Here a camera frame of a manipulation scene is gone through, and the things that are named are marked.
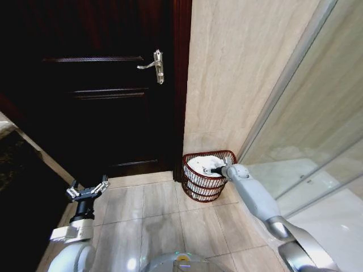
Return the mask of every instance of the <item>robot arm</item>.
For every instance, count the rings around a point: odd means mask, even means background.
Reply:
[[[340,271],[307,231],[281,216],[275,199],[258,180],[250,177],[246,167],[227,163],[219,171],[233,182],[251,214],[261,220],[275,238],[286,242],[278,248],[278,252],[292,271]]]
[[[70,225],[56,228],[50,237],[52,241],[69,244],[52,261],[49,272],[83,272],[90,271],[95,259],[96,250],[92,246],[94,200],[102,195],[109,186],[107,176],[96,187],[77,190],[78,184],[73,182],[67,189],[70,200],[77,201],[77,210],[70,220]]]

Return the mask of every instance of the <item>shower enclosure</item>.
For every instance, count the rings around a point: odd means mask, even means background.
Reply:
[[[240,152],[342,271],[363,267],[363,1],[322,1]]]

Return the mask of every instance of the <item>trash can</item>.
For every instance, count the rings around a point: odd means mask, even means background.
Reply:
[[[188,161],[198,156],[216,156],[223,160],[225,157],[230,157],[233,164],[237,162],[236,156],[230,150],[192,153],[183,156],[183,174],[181,181],[183,190],[195,201],[210,202],[220,196],[225,184],[227,183],[227,178],[208,177],[195,172],[188,165]]]

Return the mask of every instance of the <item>dark wooden door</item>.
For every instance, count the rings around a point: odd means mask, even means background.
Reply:
[[[24,130],[83,185],[172,170],[173,2],[21,0],[16,84]],[[163,52],[165,82],[137,69]]]

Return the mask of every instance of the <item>silver door handle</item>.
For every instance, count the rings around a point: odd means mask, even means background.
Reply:
[[[164,67],[163,67],[163,52],[160,52],[159,49],[157,49],[154,52],[154,61],[152,63],[145,66],[138,65],[137,68],[143,70],[153,66],[155,66],[157,71],[158,83],[161,85],[164,83]]]

